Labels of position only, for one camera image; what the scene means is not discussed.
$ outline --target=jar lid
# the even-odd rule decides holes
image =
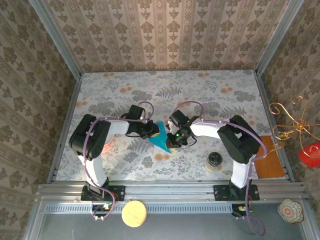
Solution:
[[[220,153],[214,151],[209,154],[208,163],[212,167],[217,167],[222,163],[222,156]]]

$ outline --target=patterned wallpaper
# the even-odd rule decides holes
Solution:
[[[44,0],[82,72],[254,69],[289,0]]]
[[[294,117],[299,117],[303,106],[292,105],[290,96],[301,95],[308,101],[306,120],[320,124],[320,0],[305,0],[293,20],[272,60],[263,73],[270,99],[279,101]],[[289,123],[280,115],[279,123]],[[320,137],[320,127],[311,132]],[[310,201],[320,226],[320,168],[306,167],[300,162],[299,135],[289,141],[286,148],[296,178],[306,182]],[[304,137],[303,144],[315,142]]]
[[[0,1],[0,239],[20,239],[75,80],[28,1]]]

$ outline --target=table surface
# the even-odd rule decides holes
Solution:
[[[68,147],[84,114],[121,116],[141,101],[154,105],[154,122],[167,121],[178,104],[193,100],[203,104],[204,119],[228,120],[240,115],[260,136],[271,135],[252,70],[84,73],[81,80],[57,181],[86,179],[80,160]],[[147,104],[142,107],[147,112],[151,110]],[[200,113],[200,107],[190,103],[180,110],[188,117]],[[223,157],[214,173],[204,167],[211,152],[219,152]],[[233,169],[233,160],[222,142],[210,137],[198,137],[194,146],[181,147],[170,154],[148,139],[119,135],[104,147],[101,157],[111,181],[228,180]],[[252,178],[258,178],[255,170]]]

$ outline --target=yellow sponge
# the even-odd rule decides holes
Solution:
[[[122,220],[129,227],[141,226],[147,218],[145,205],[137,200],[128,202],[122,210]]]

